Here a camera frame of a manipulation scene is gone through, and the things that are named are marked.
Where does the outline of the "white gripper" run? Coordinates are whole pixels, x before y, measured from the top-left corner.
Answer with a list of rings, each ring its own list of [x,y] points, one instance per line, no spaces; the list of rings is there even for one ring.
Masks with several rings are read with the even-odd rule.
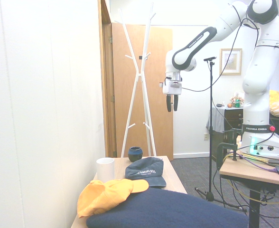
[[[174,103],[173,108],[174,111],[177,111],[178,107],[178,95],[182,93],[182,84],[178,81],[172,81],[166,79],[162,86],[163,94],[166,94],[166,104],[167,104],[167,111],[171,112],[171,95],[174,95]]]

